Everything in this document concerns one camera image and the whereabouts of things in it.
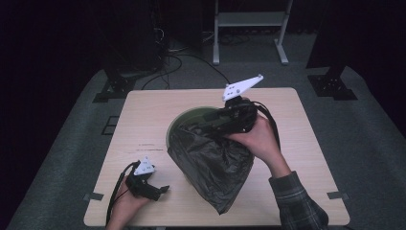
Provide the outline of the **person's right hand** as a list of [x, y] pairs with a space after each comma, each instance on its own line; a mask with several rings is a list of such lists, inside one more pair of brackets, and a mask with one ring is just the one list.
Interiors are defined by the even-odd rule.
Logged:
[[258, 115], [253, 128], [247, 133], [234, 133], [226, 138], [237, 141], [263, 161], [274, 178], [291, 174], [277, 144], [273, 129], [266, 118]]

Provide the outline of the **green plastic trash bin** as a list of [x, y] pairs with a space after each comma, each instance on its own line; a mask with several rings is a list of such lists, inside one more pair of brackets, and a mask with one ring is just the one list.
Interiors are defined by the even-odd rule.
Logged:
[[216, 107], [199, 106], [188, 109], [179, 114], [169, 125], [166, 135], [167, 149], [178, 150], [188, 149], [199, 140], [204, 139], [204, 134], [198, 124], [203, 124], [206, 120], [203, 116], [210, 112], [215, 112]]

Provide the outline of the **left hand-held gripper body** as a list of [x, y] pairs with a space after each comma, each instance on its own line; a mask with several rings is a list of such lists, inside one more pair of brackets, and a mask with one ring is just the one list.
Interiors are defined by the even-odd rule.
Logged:
[[125, 181], [129, 191], [134, 196], [142, 196], [157, 201], [160, 197], [160, 190], [147, 182], [154, 172], [154, 166], [145, 156], [138, 168], [131, 170]]

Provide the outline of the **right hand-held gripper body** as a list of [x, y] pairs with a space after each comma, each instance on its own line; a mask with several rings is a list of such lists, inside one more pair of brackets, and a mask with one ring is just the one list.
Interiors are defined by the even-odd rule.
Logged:
[[224, 107], [219, 110], [222, 133], [246, 132], [252, 129], [257, 117], [257, 108], [253, 102], [243, 99], [241, 95], [263, 80], [258, 74], [251, 79], [227, 84], [222, 96]]

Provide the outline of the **person's left hand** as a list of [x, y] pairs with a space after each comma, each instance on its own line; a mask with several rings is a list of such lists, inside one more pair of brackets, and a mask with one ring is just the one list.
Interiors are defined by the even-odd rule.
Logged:
[[113, 205], [110, 220], [105, 230], [123, 230], [136, 214], [147, 204], [149, 199], [134, 196], [123, 182]]

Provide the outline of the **black stand with base plate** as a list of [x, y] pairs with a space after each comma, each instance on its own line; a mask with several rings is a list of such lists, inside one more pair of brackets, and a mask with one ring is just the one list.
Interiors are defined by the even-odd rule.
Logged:
[[100, 52], [99, 62], [107, 80], [93, 102], [107, 103], [110, 99], [125, 99], [127, 94], [133, 90], [136, 80], [132, 77], [125, 78], [119, 73], [113, 55], [107, 49]]
[[323, 75], [308, 76], [318, 97], [332, 97], [336, 101], [356, 100], [354, 93], [341, 80], [349, 60], [347, 31], [350, 19], [346, 10], [349, 1], [327, 1], [327, 10], [307, 63], [307, 68], [328, 68]]

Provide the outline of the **white metal stand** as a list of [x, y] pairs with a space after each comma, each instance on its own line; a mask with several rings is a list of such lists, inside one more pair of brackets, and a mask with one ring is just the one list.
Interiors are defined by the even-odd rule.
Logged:
[[275, 47], [282, 65], [287, 65], [289, 60], [282, 46], [288, 20], [291, 13], [293, 0], [287, 0], [284, 11], [265, 12], [220, 12], [219, 2], [214, 0], [214, 45], [213, 64], [220, 63], [219, 56], [219, 29], [231, 27], [279, 27], [279, 37], [274, 39]]

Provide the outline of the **black plastic garbage bag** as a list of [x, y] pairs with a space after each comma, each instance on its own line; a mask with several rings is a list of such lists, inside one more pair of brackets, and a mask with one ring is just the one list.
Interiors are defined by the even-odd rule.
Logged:
[[229, 211], [254, 165], [242, 144], [204, 132], [196, 124], [172, 124], [168, 154], [196, 191], [220, 214]]

